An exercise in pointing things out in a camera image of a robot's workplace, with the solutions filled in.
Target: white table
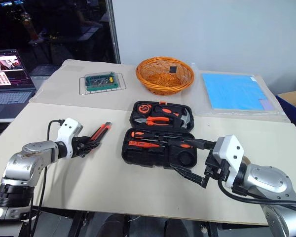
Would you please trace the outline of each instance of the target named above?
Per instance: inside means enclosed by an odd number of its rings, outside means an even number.
[[[130,112],[75,106],[29,103],[0,137],[0,179],[10,157],[22,146],[46,139],[52,119],[72,117],[84,126],[83,135],[91,135],[106,121],[112,122],[99,148],[86,158],[61,159],[48,168],[43,205],[47,207],[129,213],[158,217],[215,222],[266,224],[261,208],[226,197],[217,183],[208,187],[182,178],[173,170],[147,168],[125,163],[121,145],[131,127]],[[296,128],[293,124],[244,119],[194,117],[196,138],[216,141],[235,134],[252,163],[273,165],[285,171],[296,191]],[[57,125],[50,139],[56,138]],[[208,151],[198,151],[193,172],[204,173]],[[34,204],[38,204],[42,176]]]
[[[193,109],[192,102],[195,98],[191,97],[190,88],[180,93],[170,96],[157,96],[149,92],[137,79],[135,74],[136,66],[110,64],[103,62],[87,62],[68,59],[61,68],[57,70],[39,89],[36,95],[30,100],[31,102],[84,106],[114,110],[131,111],[136,101],[166,101],[168,103],[185,104]],[[90,73],[100,72],[116,72],[122,73],[125,83],[125,90],[95,93],[88,95],[79,95],[79,78]],[[199,94],[202,97],[196,100],[202,104],[204,113],[203,116],[221,117],[221,118],[236,118],[236,119],[256,119],[268,121],[290,122],[282,107],[278,103],[275,96],[267,88],[261,76],[255,76],[260,87],[264,91],[267,98],[278,111],[276,115],[209,115],[208,111],[211,108],[205,86],[199,88]]]

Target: orange basket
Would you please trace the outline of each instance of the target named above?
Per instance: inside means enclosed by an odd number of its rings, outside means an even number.
[[[154,57],[141,62],[136,68],[136,76],[156,95],[176,94],[194,81],[193,70],[187,64],[169,57]]]

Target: white wall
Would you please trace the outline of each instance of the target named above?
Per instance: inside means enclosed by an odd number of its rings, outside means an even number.
[[[296,90],[296,0],[112,0],[120,58],[195,62]]]

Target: toolbox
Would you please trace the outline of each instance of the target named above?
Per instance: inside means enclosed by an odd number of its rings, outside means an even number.
[[[146,167],[170,164],[193,167],[196,148],[184,143],[193,139],[194,127],[189,106],[166,102],[138,101],[130,116],[130,128],[123,140],[122,157],[128,164]]]

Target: orange-handled pliers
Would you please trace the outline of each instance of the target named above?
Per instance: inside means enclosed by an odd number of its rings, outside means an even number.
[[[148,126],[152,125],[161,125],[161,126],[169,126],[168,123],[155,123],[155,121],[164,121],[169,122],[170,119],[167,117],[147,117],[147,118],[137,118],[134,120],[135,122],[145,122]]]

